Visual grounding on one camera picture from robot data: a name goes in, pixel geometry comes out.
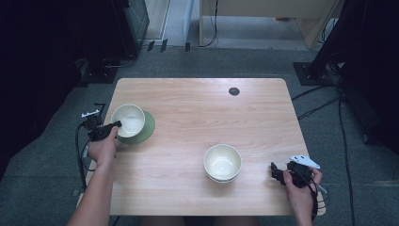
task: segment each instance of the white bowl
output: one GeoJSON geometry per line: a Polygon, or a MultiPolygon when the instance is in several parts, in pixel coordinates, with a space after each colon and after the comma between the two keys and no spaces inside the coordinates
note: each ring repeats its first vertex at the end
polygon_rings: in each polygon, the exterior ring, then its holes
{"type": "Polygon", "coordinates": [[[203,166],[212,180],[230,182],[241,170],[241,155],[230,145],[217,144],[206,152],[203,166]]]}
{"type": "Polygon", "coordinates": [[[122,105],[111,116],[111,122],[120,121],[122,127],[118,136],[123,138],[134,137],[141,132],[146,121],[143,110],[136,105],[122,105]]]}

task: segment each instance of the person's right hand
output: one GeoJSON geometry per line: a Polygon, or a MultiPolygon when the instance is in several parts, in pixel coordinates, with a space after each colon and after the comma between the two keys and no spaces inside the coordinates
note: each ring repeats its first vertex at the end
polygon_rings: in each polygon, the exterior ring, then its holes
{"type": "MultiPolygon", "coordinates": [[[[320,184],[323,178],[323,173],[317,169],[310,168],[313,173],[313,181],[316,183],[311,184],[311,189],[316,191],[316,186],[320,184]]],[[[311,212],[313,209],[313,199],[311,197],[311,190],[304,186],[298,188],[293,184],[293,177],[285,170],[282,174],[284,182],[287,187],[287,197],[294,211],[295,221],[297,225],[312,225],[311,212]]]]}
{"type": "Polygon", "coordinates": [[[118,126],[114,126],[108,137],[88,144],[88,156],[97,163],[97,167],[102,164],[116,163],[115,154],[117,148],[115,145],[115,137],[118,131],[118,126]]]}

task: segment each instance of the handheld controller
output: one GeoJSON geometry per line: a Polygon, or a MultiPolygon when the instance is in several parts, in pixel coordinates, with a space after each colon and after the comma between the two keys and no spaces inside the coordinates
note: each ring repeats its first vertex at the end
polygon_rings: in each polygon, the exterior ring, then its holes
{"type": "MultiPolygon", "coordinates": [[[[276,164],[273,162],[270,165],[272,170],[272,177],[279,181],[280,184],[285,186],[284,176],[282,175],[282,170],[278,169],[276,164]]],[[[290,172],[293,177],[293,184],[299,188],[304,186],[309,186],[311,183],[311,170],[308,166],[304,166],[296,163],[295,161],[291,161],[287,164],[287,170],[290,172]]],[[[313,200],[313,209],[311,210],[311,220],[317,216],[318,210],[318,202],[317,202],[317,192],[311,189],[311,198],[313,200]]]]}
{"type": "MultiPolygon", "coordinates": [[[[278,169],[277,166],[272,162],[270,166],[272,170],[272,177],[279,181],[280,184],[285,186],[284,177],[282,176],[282,170],[278,169]]],[[[311,170],[304,165],[297,164],[291,161],[287,164],[287,170],[293,177],[293,184],[299,188],[308,185],[311,182],[311,170]]]]}
{"type": "Polygon", "coordinates": [[[101,118],[101,114],[103,113],[105,104],[95,104],[95,105],[100,105],[102,107],[101,110],[100,111],[95,110],[94,112],[91,113],[82,114],[82,118],[87,118],[83,122],[83,125],[87,130],[90,131],[88,132],[88,137],[90,137],[91,141],[98,141],[105,139],[111,133],[112,127],[122,126],[120,121],[115,121],[113,123],[107,124],[106,126],[103,126],[103,119],[101,118]]]}
{"type": "Polygon", "coordinates": [[[111,129],[114,126],[121,127],[122,123],[120,123],[120,121],[115,121],[114,123],[109,123],[103,127],[96,127],[88,133],[88,136],[90,137],[91,141],[105,139],[111,133],[111,129]]]}

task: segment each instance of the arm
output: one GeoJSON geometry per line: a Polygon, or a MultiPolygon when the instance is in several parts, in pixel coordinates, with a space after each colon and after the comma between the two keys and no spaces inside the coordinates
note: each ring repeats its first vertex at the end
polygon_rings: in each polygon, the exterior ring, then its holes
{"type": "Polygon", "coordinates": [[[88,155],[97,162],[97,169],[68,225],[108,225],[117,163],[114,140],[117,133],[118,127],[114,127],[106,139],[88,144],[88,155]]]}
{"type": "MultiPolygon", "coordinates": [[[[314,174],[313,181],[320,184],[323,174],[317,170],[312,169],[314,174]]],[[[295,221],[298,226],[312,226],[311,211],[313,209],[313,199],[311,191],[307,186],[298,188],[293,184],[293,177],[285,170],[283,172],[284,182],[287,186],[287,197],[294,211],[295,221]]],[[[315,184],[311,184],[311,188],[315,190],[315,184]]]]}

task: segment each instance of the wooden table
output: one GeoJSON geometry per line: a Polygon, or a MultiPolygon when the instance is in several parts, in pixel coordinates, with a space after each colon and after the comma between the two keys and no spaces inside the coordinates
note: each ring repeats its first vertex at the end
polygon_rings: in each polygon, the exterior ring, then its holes
{"type": "MultiPolygon", "coordinates": [[[[338,17],[344,0],[217,0],[217,16],[295,18],[309,49],[338,17]]],[[[199,45],[203,45],[203,16],[215,16],[216,0],[199,2],[199,45]]]]}
{"type": "Polygon", "coordinates": [[[290,155],[308,151],[284,80],[125,78],[105,123],[124,104],[150,112],[156,126],[140,144],[118,142],[111,215],[291,215],[270,162],[285,170],[290,155]],[[239,95],[230,95],[230,88],[239,95]],[[214,182],[203,168],[206,151],[219,143],[235,147],[243,161],[227,184],[214,182]]]}

